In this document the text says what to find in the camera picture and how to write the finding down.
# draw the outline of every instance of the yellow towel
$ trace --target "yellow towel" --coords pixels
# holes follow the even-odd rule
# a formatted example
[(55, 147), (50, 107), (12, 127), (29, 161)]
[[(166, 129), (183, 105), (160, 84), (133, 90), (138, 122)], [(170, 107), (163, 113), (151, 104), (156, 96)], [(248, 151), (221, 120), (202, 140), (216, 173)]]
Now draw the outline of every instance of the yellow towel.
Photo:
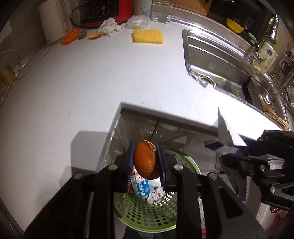
[(132, 33), (133, 42), (142, 43), (163, 43), (163, 36), (161, 30), (150, 29), (150, 30), (139, 30), (134, 29)]

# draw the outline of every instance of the red appliance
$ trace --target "red appliance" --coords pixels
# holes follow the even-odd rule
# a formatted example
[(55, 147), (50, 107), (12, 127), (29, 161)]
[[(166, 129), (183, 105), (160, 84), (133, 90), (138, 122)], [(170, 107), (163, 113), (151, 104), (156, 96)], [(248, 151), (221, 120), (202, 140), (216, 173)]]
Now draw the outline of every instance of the red appliance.
[(84, 27), (97, 27), (112, 17), (117, 24), (133, 15), (131, 0), (87, 0)]

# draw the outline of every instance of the white kettle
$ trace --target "white kettle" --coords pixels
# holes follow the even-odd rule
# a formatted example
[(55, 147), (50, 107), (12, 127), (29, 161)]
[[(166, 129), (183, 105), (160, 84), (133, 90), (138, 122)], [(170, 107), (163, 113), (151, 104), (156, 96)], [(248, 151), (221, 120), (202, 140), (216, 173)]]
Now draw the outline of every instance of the white kettle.
[(39, 12), (47, 43), (59, 40), (73, 28), (69, 0), (47, 0), (39, 6)]

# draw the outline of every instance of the clear plastic bag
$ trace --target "clear plastic bag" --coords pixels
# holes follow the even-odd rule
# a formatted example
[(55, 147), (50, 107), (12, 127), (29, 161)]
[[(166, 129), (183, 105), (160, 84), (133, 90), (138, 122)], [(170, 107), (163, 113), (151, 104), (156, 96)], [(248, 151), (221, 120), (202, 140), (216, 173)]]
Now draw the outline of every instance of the clear plastic bag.
[(139, 16), (132, 16), (128, 21), (128, 28), (132, 29), (144, 29), (148, 27), (149, 25), (149, 17), (146, 17), (144, 15)]

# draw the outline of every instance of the yellow bowl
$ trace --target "yellow bowl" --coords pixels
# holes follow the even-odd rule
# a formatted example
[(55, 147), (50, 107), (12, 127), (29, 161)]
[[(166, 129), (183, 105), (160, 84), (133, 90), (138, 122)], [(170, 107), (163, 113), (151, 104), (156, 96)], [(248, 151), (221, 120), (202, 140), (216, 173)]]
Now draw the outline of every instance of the yellow bowl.
[(227, 18), (227, 26), (234, 33), (241, 33), (244, 30), (243, 27), (241, 27), (239, 24), (237, 24), (236, 22), (234, 22), (233, 20), (231, 20), (229, 18)]

